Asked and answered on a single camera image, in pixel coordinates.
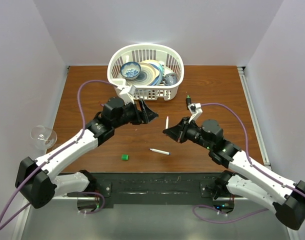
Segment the white red marker pen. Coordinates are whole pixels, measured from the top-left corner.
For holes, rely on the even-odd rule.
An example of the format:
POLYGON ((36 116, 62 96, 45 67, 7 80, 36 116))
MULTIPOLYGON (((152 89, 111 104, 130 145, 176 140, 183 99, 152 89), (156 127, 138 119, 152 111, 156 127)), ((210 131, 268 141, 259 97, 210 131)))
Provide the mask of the white red marker pen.
POLYGON ((165 120, 165 129, 169 128, 169 116, 166 116, 166 120, 165 120))

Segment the white blue marker pen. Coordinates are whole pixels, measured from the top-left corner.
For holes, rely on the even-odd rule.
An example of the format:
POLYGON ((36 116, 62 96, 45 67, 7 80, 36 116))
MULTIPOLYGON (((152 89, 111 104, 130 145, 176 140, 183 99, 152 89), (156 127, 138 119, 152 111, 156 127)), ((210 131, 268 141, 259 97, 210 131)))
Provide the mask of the white blue marker pen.
POLYGON ((171 154, 168 151, 159 150, 159 149, 155 149, 155 148, 149 148, 149 150, 154 152, 154 153, 159 153, 159 154, 163 154, 163 155, 167 155, 167 156, 169 156, 171 154))

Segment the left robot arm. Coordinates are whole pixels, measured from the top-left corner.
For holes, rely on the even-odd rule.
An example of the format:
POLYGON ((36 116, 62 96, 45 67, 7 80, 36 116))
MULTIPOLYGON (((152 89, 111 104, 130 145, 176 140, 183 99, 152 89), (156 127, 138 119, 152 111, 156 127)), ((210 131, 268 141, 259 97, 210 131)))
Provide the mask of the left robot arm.
POLYGON ((113 137, 117 128, 126 124, 148 124, 158 116, 143 99, 136 104, 111 97, 76 136, 48 154, 36 159, 24 158, 19 164, 15 187, 36 209, 63 194, 81 192, 91 196, 96 191, 96 180, 89 172, 80 170, 61 175, 62 170, 113 137))

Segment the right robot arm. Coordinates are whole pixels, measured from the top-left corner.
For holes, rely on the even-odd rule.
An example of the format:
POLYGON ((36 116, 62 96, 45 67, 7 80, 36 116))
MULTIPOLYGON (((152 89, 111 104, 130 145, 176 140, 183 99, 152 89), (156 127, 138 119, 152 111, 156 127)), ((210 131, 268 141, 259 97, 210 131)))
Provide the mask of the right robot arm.
POLYGON ((224 138, 216 120, 205 120, 198 126, 184 117, 163 133, 178 143, 187 140, 206 148, 209 157, 226 170, 216 180, 215 191, 251 200, 275 214, 286 227, 299 230, 305 220, 305 182, 294 182, 261 165, 247 153, 224 138))

